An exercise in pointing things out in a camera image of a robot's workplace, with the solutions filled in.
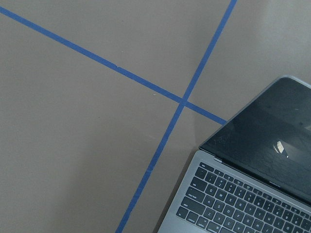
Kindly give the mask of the grey laptop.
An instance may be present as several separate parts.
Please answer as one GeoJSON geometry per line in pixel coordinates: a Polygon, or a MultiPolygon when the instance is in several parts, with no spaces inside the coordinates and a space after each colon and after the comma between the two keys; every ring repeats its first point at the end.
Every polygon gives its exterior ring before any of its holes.
{"type": "Polygon", "coordinates": [[[269,84],[194,154],[160,233],[308,233],[311,86],[269,84]]]}

